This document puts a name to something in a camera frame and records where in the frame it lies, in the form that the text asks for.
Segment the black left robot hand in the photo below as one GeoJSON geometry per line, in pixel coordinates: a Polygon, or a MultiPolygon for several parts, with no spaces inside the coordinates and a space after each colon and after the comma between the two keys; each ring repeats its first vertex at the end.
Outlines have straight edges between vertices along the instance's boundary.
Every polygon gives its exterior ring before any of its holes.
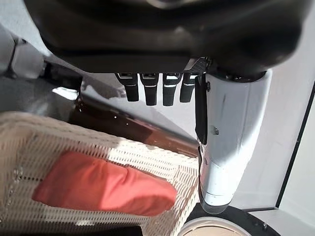
{"type": "Polygon", "coordinates": [[[193,78],[199,198],[210,214],[230,204],[252,157],[271,81],[294,53],[311,0],[27,0],[45,46],[73,66],[193,78]]]}

